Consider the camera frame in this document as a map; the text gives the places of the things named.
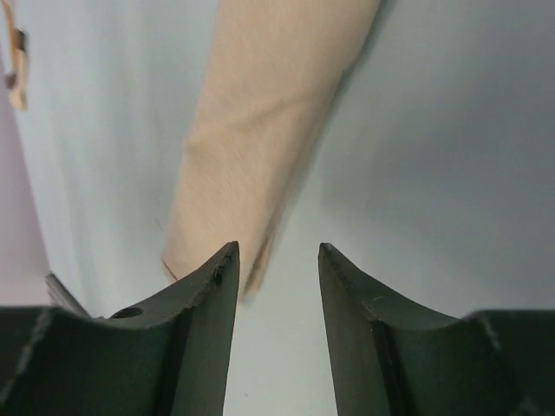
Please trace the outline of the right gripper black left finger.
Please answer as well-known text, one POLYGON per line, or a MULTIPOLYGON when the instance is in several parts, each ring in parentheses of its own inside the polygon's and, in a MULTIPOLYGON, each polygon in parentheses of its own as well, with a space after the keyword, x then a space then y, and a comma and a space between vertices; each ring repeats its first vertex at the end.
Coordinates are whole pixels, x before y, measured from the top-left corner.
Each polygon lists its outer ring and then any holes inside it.
POLYGON ((109 318, 1 310, 4 415, 220 415, 239 247, 109 318))

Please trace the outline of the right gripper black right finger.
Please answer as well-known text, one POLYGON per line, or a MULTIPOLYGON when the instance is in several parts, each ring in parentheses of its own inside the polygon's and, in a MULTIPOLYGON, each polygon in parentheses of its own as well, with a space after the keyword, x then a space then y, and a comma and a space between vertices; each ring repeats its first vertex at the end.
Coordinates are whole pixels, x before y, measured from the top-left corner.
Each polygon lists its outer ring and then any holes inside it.
POLYGON ((482 310, 454 318, 318 253, 341 415, 551 415, 554 314, 482 310))

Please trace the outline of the beige cloth napkin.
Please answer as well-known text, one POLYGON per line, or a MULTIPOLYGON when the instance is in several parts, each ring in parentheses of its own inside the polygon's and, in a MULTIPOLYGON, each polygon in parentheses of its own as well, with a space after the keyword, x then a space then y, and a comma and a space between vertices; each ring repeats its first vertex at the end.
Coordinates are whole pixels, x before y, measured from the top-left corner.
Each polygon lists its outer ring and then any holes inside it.
POLYGON ((161 262, 181 279, 239 245, 254 294, 290 192, 355 64, 376 1, 222 1, 161 262))

